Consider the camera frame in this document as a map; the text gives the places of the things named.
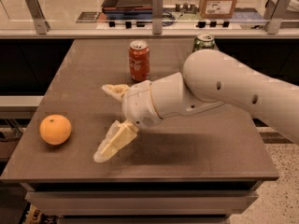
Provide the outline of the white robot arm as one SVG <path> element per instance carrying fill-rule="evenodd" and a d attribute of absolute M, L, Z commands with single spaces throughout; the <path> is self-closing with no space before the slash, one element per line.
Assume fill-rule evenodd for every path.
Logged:
<path fill-rule="evenodd" d="M 121 103 L 124 122 L 115 121 L 93 155 L 111 159 L 141 129 L 164 119 L 203 114 L 234 105 L 299 143 L 299 87 L 261 74 L 214 49 L 192 53 L 182 70 L 133 86 L 106 84 L 102 90 Z"/>

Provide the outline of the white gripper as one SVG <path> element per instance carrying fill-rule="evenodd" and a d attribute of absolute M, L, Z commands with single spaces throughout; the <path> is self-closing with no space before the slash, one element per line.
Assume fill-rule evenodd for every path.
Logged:
<path fill-rule="evenodd" d="M 130 144 L 139 129 L 156 126 L 162 122 L 155 111 L 151 92 L 151 82 L 146 80 L 129 88 L 126 84 L 106 84 L 102 90 L 112 98 L 121 102 L 125 122 L 115 120 L 107 131 L 106 138 L 100 143 L 93 155 L 95 162 L 105 162 L 118 151 Z"/>

